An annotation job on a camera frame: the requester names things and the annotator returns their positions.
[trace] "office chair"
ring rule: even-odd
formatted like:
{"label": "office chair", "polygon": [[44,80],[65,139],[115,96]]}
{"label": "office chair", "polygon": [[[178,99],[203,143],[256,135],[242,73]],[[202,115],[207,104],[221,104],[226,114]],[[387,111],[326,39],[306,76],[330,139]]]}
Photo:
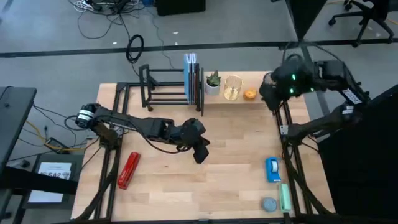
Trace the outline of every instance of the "office chair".
{"label": "office chair", "polygon": [[336,23],[336,18],[339,17],[352,17],[352,16],[361,16],[363,19],[359,23],[362,25],[361,31],[359,32],[356,41],[352,44],[353,47],[357,47],[361,44],[362,35],[368,26],[368,22],[372,19],[377,22],[384,30],[388,32],[390,35],[388,38],[388,43],[392,43],[394,33],[391,28],[384,22],[387,19],[388,12],[398,11],[398,0],[364,0],[364,2],[371,1],[373,3],[373,7],[369,8],[364,4],[361,4],[354,0],[345,0],[345,9],[349,11],[352,8],[352,4],[360,8],[359,12],[348,12],[343,14],[334,15],[329,20],[329,25],[333,26]]}

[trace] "red box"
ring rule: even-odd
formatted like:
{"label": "red box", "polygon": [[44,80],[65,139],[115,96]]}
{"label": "red box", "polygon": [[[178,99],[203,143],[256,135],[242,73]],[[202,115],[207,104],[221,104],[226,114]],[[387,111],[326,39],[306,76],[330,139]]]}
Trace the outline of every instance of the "red box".
{"label": "red box", "polygon": [[141,155],[136,152],[132,152],[130,154],[129,159],[126,162],[126,165],[124,165],[123,171],[121,172],[118,179],[118,185],[120,189],[124,190],[127,189],[131,177],[134,174],[134,171],[136,170],[140,157]]}

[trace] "floor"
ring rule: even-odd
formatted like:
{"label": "floor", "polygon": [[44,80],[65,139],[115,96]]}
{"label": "floor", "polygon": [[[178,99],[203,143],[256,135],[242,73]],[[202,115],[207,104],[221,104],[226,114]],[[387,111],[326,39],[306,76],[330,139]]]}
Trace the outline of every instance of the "floor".
{"label": "floor", "polygon": [[[0,8],[6,4],[0,0]],[[307,40],[353,39],[359,32],[359,18],[338,19],[334,27],[327,22],[334,14],[342,13],[340,4],[326,5],[306,35]],[[272,42],[295,40],[295,32],[284,1],[271,3],[264,0],[207,1],[206,11],[196,14],[158,17],[154,8],[148,7],[133,12],[136,19],[124,16],[131,34],[144,37],[145,46],[187,44],[215,44],[230,42]],[[36,52],[52,50],[107,49],[125,47],[127,34],[123,26],[113,25],[109,33],[96,40],[83,38],[77,28],[81,15],[67,1],[38,0],[34,2],[14,0],[9,11],[2,12],[0,24],[0,53]],[[398,20],[392,12],[389,18]],[[80,18],[82,31],[90,36],[103,34],[109,26],[104,16],[85,12]],[[398,26],[389,23],[398,33]],[[386,38],[387,34],[375,23],[369,23],[365,39]],[[361,45],[357,49],[350,45],[326,46],[344,60],[357,81],[375,97],[398,83],[396,58],[398,44]],[[205,70],[273,70],[279,66],[282,52],[277,47],[247,47],[230,49],[174,50],[164,52],[171,58],[174,67],[182,67],[182,55],[196,52],[198,61]],[[330,56],[310,48],[314,60],[329,59]],[[153,68],[170,68],[169,61],[161,52],[144,52],[136,66],[150,64]],[[0,60],[0,84],[2,86],[31,86],[38,89],[35,104],[61,114],[76,114],[80,106],[94,102],[100,83],[136,82],[137,77],[126,61],[125,54],[67,55],[52,57],[18,57]],[[179,80],[171,75],[167,80]],[[343,102],[335,92],[325,94],[328,106],[333,109]],[[305,96],[312,119],[322,116],[320,105],[314,93]],[[56,123],[63,119],[49,114]],[[32,109],[29,121],[40,130],[47,126],[49,136],[66,145],[72,145],[72,134],[54,126],[38,111]],[[78,142],[88,133],[78,133]],[[20,138],[38,144],[35,136],[23,131]],[[44,152],[44,147],[33,147],[18,142],[11,159]],[[35,157],[28,158],[34,162]],[[9,210],[18,203],[13,197]],[[70,218],[70,210],[28,210],[23,223],[57,223]]]}

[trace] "succulent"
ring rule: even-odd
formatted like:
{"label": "succulent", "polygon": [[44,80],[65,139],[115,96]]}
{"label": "succulent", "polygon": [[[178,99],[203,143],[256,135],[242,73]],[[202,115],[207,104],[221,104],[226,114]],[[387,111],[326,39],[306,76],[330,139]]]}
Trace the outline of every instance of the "succulent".
{"label": "succulent", "polygon": [[221,77],[218,76],[218,70],[216,70],[212,75],[207,78],[207,84],[212,87],[219,86],[221,83]]}

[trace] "white pot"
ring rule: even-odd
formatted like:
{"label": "white pot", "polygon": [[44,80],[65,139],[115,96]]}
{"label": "white pot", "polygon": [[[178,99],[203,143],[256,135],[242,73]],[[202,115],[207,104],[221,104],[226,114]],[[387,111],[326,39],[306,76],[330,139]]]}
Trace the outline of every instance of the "white pot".
{"label": "white pot", "polygon": [[206,80],[205,91],[207,95],[218,95],[220,93],[220,86],[209,86]]}

